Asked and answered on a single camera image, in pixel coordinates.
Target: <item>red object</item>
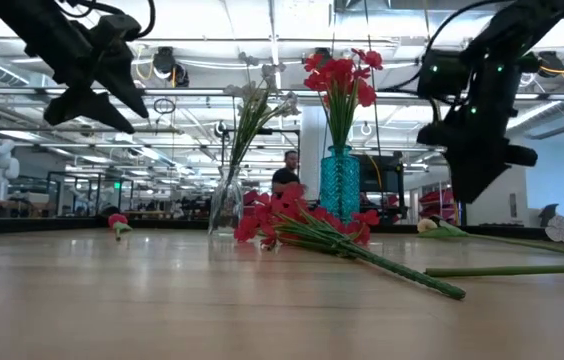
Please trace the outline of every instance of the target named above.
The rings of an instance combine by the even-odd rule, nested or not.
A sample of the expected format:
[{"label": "red object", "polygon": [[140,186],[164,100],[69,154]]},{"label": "red object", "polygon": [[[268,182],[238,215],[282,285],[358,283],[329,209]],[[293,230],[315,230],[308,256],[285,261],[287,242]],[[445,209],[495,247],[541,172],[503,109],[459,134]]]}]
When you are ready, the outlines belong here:
[{"label": "red object", "polygon": [[[382,56],[375,51],[352,49],[360,59],[356,63],[353,59],[329,59],[319,67],[322,55],[314,54],[306,59],[304,69],[311,72],[304,80],[304,85],[314,91],[327,91],[329,96],[356,95],[362,106],[371,106],[376,99],[375,89],[366,83],[371,75],[371,69],[382,70]],[[357,94],[353,94],[357,84]],[[328,107],[328,97],[324,99],[324,106]]]},{"label": "red object", "polygon": [[284,239],[297,239],[292,234],[281,233],[278,228],[291,221],[308,224],[311,221],[329,223],[341,234],[348,235],[356,244],[366,245],[371,238],[369,225],[377,225],[380,221],[376,210],[369,210],[364,214],[354,214],[354,220],[346,226],[322,207],[309,210],[303,198],[302,185],[289,186],[281,198],[262,194],[256,198],[257,204],[253,215],[245,215],[234,236],[238,242],[245,242],[254,238],[261,231],[266,238],[265,245],[272,245],[276,240],[284,243]]},{"label": "red object", "polygon": [[115,223],[122,223],[122,224],[128,224],[129,220],[126,218],[126,216],[122,215],[122,214],[113,214],[111,216],[109,216],[109,227],[113,228],[113,225],[115,225]]}]

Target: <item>black shirt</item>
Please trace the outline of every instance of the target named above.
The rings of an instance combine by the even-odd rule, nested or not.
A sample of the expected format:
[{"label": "black shirt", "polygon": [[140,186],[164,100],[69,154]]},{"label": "black shirt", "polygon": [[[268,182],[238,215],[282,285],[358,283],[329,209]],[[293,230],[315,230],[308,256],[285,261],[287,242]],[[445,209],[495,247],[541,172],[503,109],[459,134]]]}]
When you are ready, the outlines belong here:
[{"label": "black shirt", "polygon": [[272,183],[288,184],[291,182],[300,183],[300,178],[295,173],[287,168],[280,169],[273,174]]}]

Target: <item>long green stem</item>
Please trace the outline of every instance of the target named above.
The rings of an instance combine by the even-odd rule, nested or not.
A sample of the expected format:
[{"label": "long green stem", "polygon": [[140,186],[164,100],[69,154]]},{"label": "long green stem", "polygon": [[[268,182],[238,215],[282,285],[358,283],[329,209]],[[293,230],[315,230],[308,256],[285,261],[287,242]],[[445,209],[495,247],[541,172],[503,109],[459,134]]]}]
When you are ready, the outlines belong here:
[{"label": "long green stem", "polygon": [[507,239],[507,238],[500,238],[500,237],[487,236],[487,235],[475,235],[475,234],[470,234],[469,236],[474,237],[474,238],[478,238],[478,239],[489,240],[489,241],[497,241],[497,242],[504,243],[504,244],[520,245],[520,246],[526,246],[526,247],[536,248],[536,249],[543,249],[543,250],[554,251],[554,252],[564,254],[564,247],[559,246],[559,245],[546,244],[546,243],[543,243],[541,241]]},{"label": "long green stem", "polygon": [[564,265],[501,266],[488,268],[428,268],[425,274],[433,277],[513,276],[535,274],[564,274]]},{"label": "long green stem", "polygon": [[394,272],[409,280],[415,281],[417,283],[435,289],[449,296],[452,299],[462,300],[466,296],[466,292],[457,286],[453,286],[444,281],[434,279],[431,276],[428,276],[416,270],[410,269],[404,265],[385,259],[368,250],[362,249],[361,247],[353,243],[341,243],[339,244],[339,246],[342,246],[350,254],[359,257],[361,260],[370,262],[371,264],[377,265],[385,270]]}]

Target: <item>hanging cable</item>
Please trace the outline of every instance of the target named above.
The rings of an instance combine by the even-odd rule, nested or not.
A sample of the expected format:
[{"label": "hanging cable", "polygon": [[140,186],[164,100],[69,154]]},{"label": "hanging cable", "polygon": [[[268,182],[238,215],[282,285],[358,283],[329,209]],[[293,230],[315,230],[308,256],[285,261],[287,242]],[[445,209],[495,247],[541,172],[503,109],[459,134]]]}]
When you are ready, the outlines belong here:
[{"label": "hanging cable", "polygon": [[93,10],[95,10],[95,8],[93,7],[93,5],[95,5],[95,3],[97,3],[97,2],[98,2],[98,0],[89,0],[89,4],[88,4],[88,5],[84,5],[84,6],[86,6],[86,11],[83,12],[83,13],[81,13],[81,14],[73,14],[73,13],[71,13],[71,12],[65,10],[65,9],[62,8],[61,6],[60,6],[59,8],[60,8],[60,11],[61,11],[64,15],[66,15],[66,16],[68,16],[68,17],[70,17],[70,18],[73,18],[73,19],[83,19],[83,18],[85,18],[85,17],[91,15],[91,13],[93,12]]},{"label": "hanging cable", "polygon": [[[142,56],[142,50],[143,48],[140,47],[140,49],[138,50],[138,59],[140,59],[140,57]],[[149,75],[144,75],[140,72],[140,65],[135,65],[135,72],[138,74],[138,76],[142,79],[142,80],[149,80],[151,79],[151,77],[153,76],[153,58],[155,57],[154,55],[151,55],[151,62],[149,62]]]},{"label": "hanging cable", "polygon": [[[371,44],[371,25],[369,22],[369,6],[367,3],[367,0],[364,0],[364,17],[366,18],[366,27],[368,30],[367,33],[367,40],[369,42],[369,51],[373,50],[372,44]],[[373,88],[373,90],[375,91],[375,69],[371,69],[371,87]],[[384,188],[382,188],[382,171],[384,170],[384,161],[382,159],[382,147],[380,146],[380,122],[378,120],[378,102],[377,102],[377,98],[373,100],[373,112],[375,115],[375,139],[378,143],[378,157],[380,159],[380,169],[378,170],[378,182],[380,184],[380,206],[382,208],[382,215],[381,217],[386,219],[386,208],[384,206]]]}]

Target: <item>pillar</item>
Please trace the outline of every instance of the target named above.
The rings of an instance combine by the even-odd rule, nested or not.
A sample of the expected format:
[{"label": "pillar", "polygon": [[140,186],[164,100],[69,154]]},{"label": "pillar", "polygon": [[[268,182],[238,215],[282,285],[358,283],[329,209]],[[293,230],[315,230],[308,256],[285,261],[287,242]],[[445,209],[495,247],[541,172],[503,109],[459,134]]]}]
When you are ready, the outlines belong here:
[{"label": "pillar", "polygon": [[317,200],[320,195],[320,160],[325,152],[328,156],[327,149],[333,143],[321,106],[306,106],[302,109],[300,129],[300,181],[306,186],[305,198]]}]

